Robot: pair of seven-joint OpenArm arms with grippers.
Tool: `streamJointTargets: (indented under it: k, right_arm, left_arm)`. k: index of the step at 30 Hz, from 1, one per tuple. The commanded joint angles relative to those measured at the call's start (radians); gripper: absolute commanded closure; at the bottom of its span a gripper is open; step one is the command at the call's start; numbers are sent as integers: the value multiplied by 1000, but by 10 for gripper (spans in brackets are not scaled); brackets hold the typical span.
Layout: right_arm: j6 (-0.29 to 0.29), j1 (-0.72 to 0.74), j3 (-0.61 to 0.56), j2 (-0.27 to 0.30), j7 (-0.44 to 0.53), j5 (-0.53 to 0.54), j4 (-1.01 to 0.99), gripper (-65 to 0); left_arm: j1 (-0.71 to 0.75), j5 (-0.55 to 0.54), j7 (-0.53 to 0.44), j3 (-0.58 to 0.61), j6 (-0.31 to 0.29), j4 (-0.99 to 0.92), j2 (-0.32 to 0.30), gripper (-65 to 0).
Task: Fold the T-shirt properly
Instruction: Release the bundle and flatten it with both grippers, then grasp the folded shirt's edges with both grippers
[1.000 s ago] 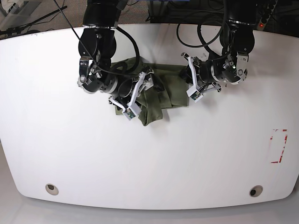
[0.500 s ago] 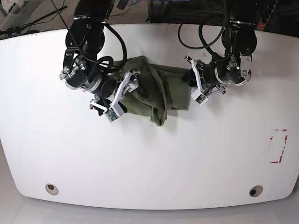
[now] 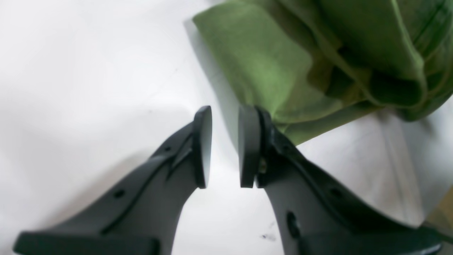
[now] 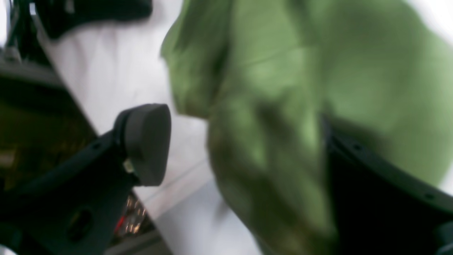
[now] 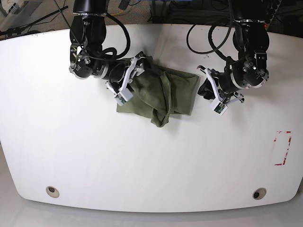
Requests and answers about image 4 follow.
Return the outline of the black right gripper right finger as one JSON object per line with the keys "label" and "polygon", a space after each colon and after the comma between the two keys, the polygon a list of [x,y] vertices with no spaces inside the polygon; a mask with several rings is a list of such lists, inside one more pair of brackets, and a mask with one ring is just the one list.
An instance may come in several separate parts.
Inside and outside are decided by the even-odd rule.
{"label": "black right gripper right finger", "polygon": [[453,199],[322,121],[340,255],[451,255]]}

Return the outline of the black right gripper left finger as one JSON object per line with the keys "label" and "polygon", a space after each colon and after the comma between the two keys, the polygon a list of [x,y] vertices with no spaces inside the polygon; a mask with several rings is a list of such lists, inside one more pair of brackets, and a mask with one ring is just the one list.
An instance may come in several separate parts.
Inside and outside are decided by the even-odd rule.
{"label": "black right gripper left finger", "polygon": [[163,182],[170,139],[168,105],[122,111],[111,131],[1,195],[1,248],[16,255],[102,255],[133,187]]}

